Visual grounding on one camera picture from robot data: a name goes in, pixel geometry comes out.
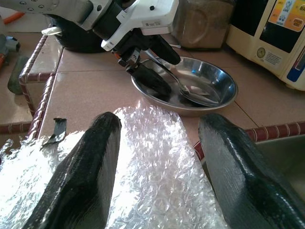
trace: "kitchen appliance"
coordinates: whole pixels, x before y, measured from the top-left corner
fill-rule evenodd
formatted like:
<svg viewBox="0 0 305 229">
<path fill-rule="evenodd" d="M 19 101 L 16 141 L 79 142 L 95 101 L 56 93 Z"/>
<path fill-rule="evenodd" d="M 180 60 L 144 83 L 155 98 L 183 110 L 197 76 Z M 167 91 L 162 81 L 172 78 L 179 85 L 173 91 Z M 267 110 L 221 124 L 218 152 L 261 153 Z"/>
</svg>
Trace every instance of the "kitchen appliance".
<svg viewBox="0 0 305 229">
<path fill-rule="evenodd" d="M 305 91 L 305 0 L 237 1 L 226 43 Z"/>
<path fill-rule="evenodd" d="M 220 49 L 235 0 L 179 0 L 172 35 L 187 49 Z"/>
</svg>

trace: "pink tile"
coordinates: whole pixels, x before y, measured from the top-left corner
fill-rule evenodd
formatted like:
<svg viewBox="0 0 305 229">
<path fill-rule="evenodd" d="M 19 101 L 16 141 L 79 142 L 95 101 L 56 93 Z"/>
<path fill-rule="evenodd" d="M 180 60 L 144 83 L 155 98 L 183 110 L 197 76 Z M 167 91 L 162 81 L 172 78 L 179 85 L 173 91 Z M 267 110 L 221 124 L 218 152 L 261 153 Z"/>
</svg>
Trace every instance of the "pink tile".
<svg viewBox="0 0 305 229">
<path fill-rule="evenodd" d="M 140 93 L 125 71 L 58 73 L 40 136 L 51 135 L 53 118 L 67 118 L 67 132 L 87 129 L 106 111 L 136 106 Z"/>
<path fill-rule="evenodd" d="M 243 110 L 236 104 L 233 103 L 225 108 L 207 112 L 208 113 L 218 113 L 226 117 L 235 125 L 243 129 L 256 128 L 257 125 L 243 112 Z M 199 141 L 198 138 L 198 124 L 199 117 L 182 117 L 183 124 L 186 128 L 188 137 L 192 145 L 195 145 Z"/>
<path fill-rule="evenodd" d="M 201 61 L 206 61 L 220 68 L 240 67 L 249 62 L 241 55 L 235 53 L 232 49 L 224 47 L 219 51 L 189 51 L 191 55 Z"/>
<path fill-rule="evenodd" d="M 257 64 L 225 68 L 236 80 L 236 102 L 259 126 L 305 120 L 305 92 L 292 90 Z"/>
<path fill-rule="evenodd" d="M 28 90 L 30 93 L 30 97 L 33 101 L 33 105 L 35 108 L 38 107 L 38 104 L 41 101 L 41 96 L 42 96 L 44 86 L 45 86 L 45 82 L 27 84 L 27 87 L 28 87 Z"/>
<path fill-rule="evenodd" d="M 173 48 L 173 49 L 178 53 L 179 56 L 193 58 L 192 55 L 186 50 L 178 49 L 178 48 Z M 148 58 L 149 58 L 149 56 L 144 51 L 141 51 L 141 60 L 145 60 Z"/>
<path fill-rule="evenodd" d="M 125 70 L 110 52 L 77 53 L 66 49 L 62 52 L 58 72 Z"/>
<path fill-rule="evenodd" d="M 63 47 L 54 36 L 47 37 L 29 73 L 55 73 L 61 58 L 62 49 Z"/>
</svg>

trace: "tile countertop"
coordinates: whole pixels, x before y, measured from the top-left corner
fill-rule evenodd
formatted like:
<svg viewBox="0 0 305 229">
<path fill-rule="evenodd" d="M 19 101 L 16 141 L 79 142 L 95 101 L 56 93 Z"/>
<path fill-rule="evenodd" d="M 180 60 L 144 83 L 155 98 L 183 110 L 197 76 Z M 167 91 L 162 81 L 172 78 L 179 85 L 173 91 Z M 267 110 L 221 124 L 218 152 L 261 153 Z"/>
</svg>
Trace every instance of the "tile countertop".
<svg viewBox="0 0 305 229">
<path fill-rule="evenodd" d="M 188 52 L 181 56 L 207 61 L 228 72 L 239 94 L 231 105 L 216 110 L 244 129 L 305 120 L 305 92 L 289 89 L 264 68 L 229 48 Z M 67 133 L 85 130 L 100 113 L 143 102 L 131 77 L 110 53 L 83 54 L 64 50 L 39 136 L 51 135 L 53 118 L 67 118 Z M 198 117 L 182 117 L 192 144 L 198 141 Z"/>
<path fill-rule="evenodd" d="M 19 52 L 9 52 L 5 64 L 0 69 L 0 125 L 25 123 L 32 120 L 23 95 L 15 95 L 10 92 L 7 85 L 17 59 L 20 56 L 30 57 L 41 38 L 39 33 L 9 33 L 8 35 L 15 37 L 21 47 Z"/>
</svg>

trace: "red tile trim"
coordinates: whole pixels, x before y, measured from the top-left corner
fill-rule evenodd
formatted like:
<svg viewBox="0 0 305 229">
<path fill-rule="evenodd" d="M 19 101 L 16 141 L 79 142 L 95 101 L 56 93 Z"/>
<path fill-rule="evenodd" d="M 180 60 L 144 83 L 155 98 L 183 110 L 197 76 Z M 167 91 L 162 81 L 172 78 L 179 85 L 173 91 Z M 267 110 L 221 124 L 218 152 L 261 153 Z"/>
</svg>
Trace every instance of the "red tile trim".
<svg viewBox="0 0 305 229">
<path fill-rule="evenodd" d="M 282 137 L 305 135 L 305 122 L 290 123 L 284 125 L 274 125 L 259 127 L 255 129 L 248 129 L 246 133 L 254 142 L 260 142 L 265 140 L 271 140 Z M 197 142 L 194 146 L 196 154 L 199 159 L 204 158 L 204 153 L 201 148 L 200 142 Z"/>
<path fill-rule="evenodd" d="M 47 109 L 47 104 L 50 99 L 54 80 L 55 80 L 55 74 L 52 73 L 52 74 L 50 74 L 50 77 L 48 78 L 48 80 L 45 84 L 43 94 L 42 94 L 42 100 L 40 101 L 40 103 L 38 105 L 37 111 L 35 112 L 35 115 L 33 117 L 33 121 L 30 125 L 30 130 L 28 132 L 29 139 L 37 138 L 39 135 L 42 121 L 43 121 L 43 118 L 45 116 L 45 112 Z"/>
<path fill-rule="evenodd" d="M 28 132 L 31 122 L 0 125 L 0 134 L 19 134 Z"/>
<path fill-rule="evenodd" d="M 198 158 L 200 160 L 204 159 L 204 152 L 202 150 L 200 142 L 197 142 L 196 145 L 194 146 L 195 153 L 197 154 Z"/>
<path fill-rule="evenodd" d="M 32 56 L 29 58 L 27 64 L 24 66 L 20 76 L 19 76 L 19 83 L 21 85 L 21 89 L 22 89 L 22 92 L 23 92 L 23 95 L 28 103 L 28 106 L 29 106 L 29 109 L 30 109 L 30 112 L 32 114 L 32 116 L 35 114 L 35 108 L 34 108 L 34 103 L 31 99 L 31 97 L 29 96 L 29 90 L 27 88 L 27 82 L 28 82 L 28 79 L 31 78 L 38 78 L 38 76 L 36 75 L 31 75 L 30 74 L 30 71 L 37 59 L 37 56 L 39 54 L 39 52 L 41 51 L 43 45 L 45 44 L 47 40 L 47 36 L 43 36 L 39 43 L 37 44 Z"/>
</svg>

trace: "wall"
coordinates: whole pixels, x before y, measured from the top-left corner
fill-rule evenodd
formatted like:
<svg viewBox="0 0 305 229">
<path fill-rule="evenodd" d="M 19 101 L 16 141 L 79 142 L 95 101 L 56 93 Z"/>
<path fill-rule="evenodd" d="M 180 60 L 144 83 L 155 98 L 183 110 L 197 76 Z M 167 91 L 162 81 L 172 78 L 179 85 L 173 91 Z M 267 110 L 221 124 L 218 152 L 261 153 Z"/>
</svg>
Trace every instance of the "wall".
<svg viewBox="0 0 305 229">
<path fill-rule="evenodd" d="M 0 7 L 0 15 L 4 19 L 16 11 Z M 41 32 L 47 28 L 49 20 L 42 14 L 25 14 L 22 18 L 6 26 L 7 32 Z"/>
</svg>

